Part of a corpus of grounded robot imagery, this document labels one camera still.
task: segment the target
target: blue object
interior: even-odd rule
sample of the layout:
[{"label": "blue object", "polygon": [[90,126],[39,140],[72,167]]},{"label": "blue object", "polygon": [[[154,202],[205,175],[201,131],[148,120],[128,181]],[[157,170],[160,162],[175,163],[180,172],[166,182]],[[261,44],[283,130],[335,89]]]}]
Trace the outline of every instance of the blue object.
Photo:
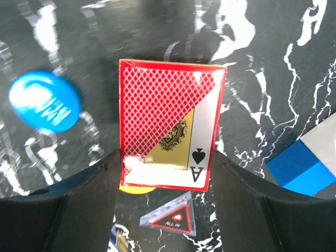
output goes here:
[{"label": "blue object", "polygon": [[280,186],[309,196],[336,182],[336,177],[300,140],[269,161],[267,167]]},{"label": "blue object", "polygon": [[81,100],[65,78],[48,71],[32,71],[19,77],[9,90],[15,113],[34,129],[63,132],[76,124]]}]

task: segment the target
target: blue poker chip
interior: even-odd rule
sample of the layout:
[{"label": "blue poker chip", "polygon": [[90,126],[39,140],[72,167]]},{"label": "blue poker chip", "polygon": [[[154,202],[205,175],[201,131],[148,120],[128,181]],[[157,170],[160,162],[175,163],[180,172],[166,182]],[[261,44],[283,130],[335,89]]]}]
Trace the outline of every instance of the blue poker chip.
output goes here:
[{"label": "blue poker chip", "polygon": [[18,117],[36,130],[64,132],[76,124],[81,111],[74,86],[48,71],[28,72],[15,80],[9,101]]}]

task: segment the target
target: red triangle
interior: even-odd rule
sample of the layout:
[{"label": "red triangle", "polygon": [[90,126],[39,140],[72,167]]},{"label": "red triangle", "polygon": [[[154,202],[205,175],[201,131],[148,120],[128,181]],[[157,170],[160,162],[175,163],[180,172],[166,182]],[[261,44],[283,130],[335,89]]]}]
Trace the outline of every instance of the red triangle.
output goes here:
[{"label": "red triangle", "polygon": [[151,226],[190,234],[192,232],[188,205],[184,205],[151,222]]}]

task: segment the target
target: playing card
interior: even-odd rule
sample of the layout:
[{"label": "playing card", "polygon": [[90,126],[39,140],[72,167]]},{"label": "playing card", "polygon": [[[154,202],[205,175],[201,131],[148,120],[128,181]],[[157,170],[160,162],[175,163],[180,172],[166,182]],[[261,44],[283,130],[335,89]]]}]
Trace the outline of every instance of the playing card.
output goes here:
[{"label": "playing card", "polygon": [[120,60],[122,185],[206,191],[226,68]]}]

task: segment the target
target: black marble surface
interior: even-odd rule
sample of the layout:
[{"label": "black marble surface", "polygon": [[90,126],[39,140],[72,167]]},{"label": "black marble surface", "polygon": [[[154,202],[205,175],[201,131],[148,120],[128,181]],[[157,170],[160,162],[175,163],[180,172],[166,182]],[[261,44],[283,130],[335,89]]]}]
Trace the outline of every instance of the black marble surface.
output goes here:
[{"label": "black marble surface", "polygon": [[[119,147],[120,58],[227,65],[217,149],[269,180],[264,164],[336,109],[335,1],[3,0],[0,10],[0,197],[46,186],[43,169],[56,182]],[[82,94],[67,132],[36,132],[9,105],[13,80],[41,68]],[[196,237],[136,225],[183,193],[120,193],[130,251],[222,251],[211,189],[193,192]]]}]

